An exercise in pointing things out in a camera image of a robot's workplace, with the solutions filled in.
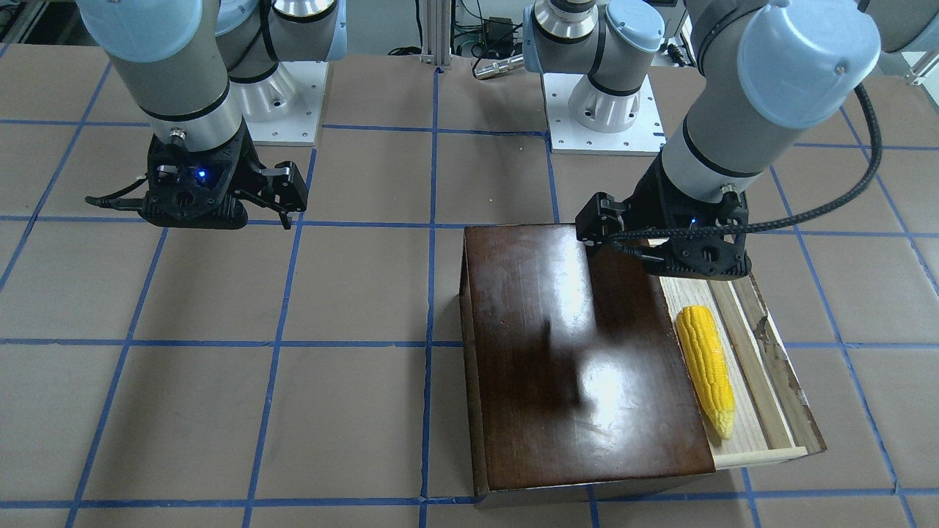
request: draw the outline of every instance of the metal post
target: metal post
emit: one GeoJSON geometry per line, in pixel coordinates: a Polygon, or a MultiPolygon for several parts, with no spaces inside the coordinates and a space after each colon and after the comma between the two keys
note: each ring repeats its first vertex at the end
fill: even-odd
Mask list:
{"type": "Polygon", "coordinates": [[[421,0],[423,47],[421,60],[427,64],[450,68],[450,35],[453,13],[450,0],[421,0]]]}
{"type": "Polygon", "coordinates": [[[910,73],[903,76],[910,86],[919,86],[923,84],[923,79],[928,77],[932,70],[939,65],[939,52],[929,52],[924,54],[916,64],[911,68],[910,73]]]}

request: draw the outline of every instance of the metal base plate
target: metal base plate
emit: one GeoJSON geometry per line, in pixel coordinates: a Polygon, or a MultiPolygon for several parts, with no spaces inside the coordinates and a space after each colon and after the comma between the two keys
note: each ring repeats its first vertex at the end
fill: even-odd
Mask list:
{"type": "Polygon", "coordinates": [[[640,103],[636,122],[625,132],[601,133],[578,123],[567,108],[574,86],[583,75],[545,73],[547,123],[551,130],[551,148],[559,154],[612,154],[618,156],[655,156],[665,146],[662,119],[649,77],[639,89],[640,103]]]}
{"type": "Polygon", "coordinates": [[[314,147],[330,63],[284,62],[284,66],[297,81],[300,99],[286,117],[273,121],[248,121],[248,130],[256,145],[314,147]]]}

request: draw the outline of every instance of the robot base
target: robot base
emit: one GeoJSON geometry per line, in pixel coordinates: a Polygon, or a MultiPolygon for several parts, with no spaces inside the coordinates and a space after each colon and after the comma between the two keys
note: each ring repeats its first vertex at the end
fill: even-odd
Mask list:
{"type": "Polygon", "coordinates": [[[567,101],[583,75],[545,73],[547,123],[551,130],[551,149],[559,154],[604,154],[618,156],[655,156],[665,146],[665,133],[652,85],[646,77],[639,90],[639,113],[631,127],[623,132],[601,133],[578,123],[567,101]]]}
{"type": "Polygon", "coordinates": [[[252,121],[246,118],[248,130],[256,145],[314,147],[322,117],[330,64],[284,62],[282,65],[296,81],[298,100],[289,112],[279,119],[252,121]]]}

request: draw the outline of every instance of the tiled surface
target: tiled surface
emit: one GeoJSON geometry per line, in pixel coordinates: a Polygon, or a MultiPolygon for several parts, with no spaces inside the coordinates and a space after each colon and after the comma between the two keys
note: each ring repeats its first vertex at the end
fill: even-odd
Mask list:
{"type": "MultiPolygon", "coordinates": [[[[939,116],[915,88],[868,82],[886,192],[750,238],[828,453],[633,502],[477,510],[459,227],[570,221],[593,192],[629,195],[649,159],[549,154],[530,74],[480,84],[462,61],[435,75],[353,56],[334,67],[315,156],[258,149],[316,161],[294,230],[250,207],[261,222],[237,232],[162,231],[81,203],[140,171],[149,137],[105,67],[93,49],[0,57],[5,528],[936,523],[939,116]]],[[[651,77],[673,132],[704,82],[651,77]]],[[[748,191],[753,220],[860,176],[842,113],[801,141],[777,164],[785,196],[772,175],[748,191]]]]}
{"type": "Polygon", "coordinates": [[[907,526],[895,497],[838,497],[759,501],[763,526],[894,528],[907,526]]]}

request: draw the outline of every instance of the wooden edge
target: wooden edge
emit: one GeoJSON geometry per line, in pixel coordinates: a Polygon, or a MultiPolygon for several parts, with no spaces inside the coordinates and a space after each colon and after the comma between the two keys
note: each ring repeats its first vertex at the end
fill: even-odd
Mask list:
{"type": "Polygon", "coordinates": [[[767,451],[751,451],[750,453],[735,453],[732,455],[715,455],[714,465],[719,470],[735,468],[765,466],[778,464],[786,460],[793,460],[808,456],[804,446],[787,447],[784,449],[769,449],[767,451]]]}
{"type": "Polygon", "coordinates": [[[826,451],[822,432],[808,406],[799,379],[795,376],[789,354],[779,338],[776,323],[766,307],[756,278],[751,275],[749,280],[734,281],[731,284],[743,307],[747,324],[761,349],[766,372],[776,388],[775,392],[789,420],[795,443],[804,446],[809,455],[826,451]]]}
{"type": "Polygon", "coordinates": [[[717,309],[731,339],[733,352],[744,371],[753,403],[760,415],[760,423],[770,449],[795,447],[793,432],[786,421],[773,383],[761,360],[760,347],[747,325],[743,306],[733,287],[723,281],[709,281],[717,309]]]}
{"type": "Polygon", "coordinates": [[[483,409],[479,389],[479,367],[476,363],[476,334],[470,297],[469,263],[466,244],[460,271],[460,326],[463,331],[463,361],[466,368],[467,413],[469,415],[469,450],[472,453],[473,491],[477,501],[489,492],[483,442],[483,409]]]}

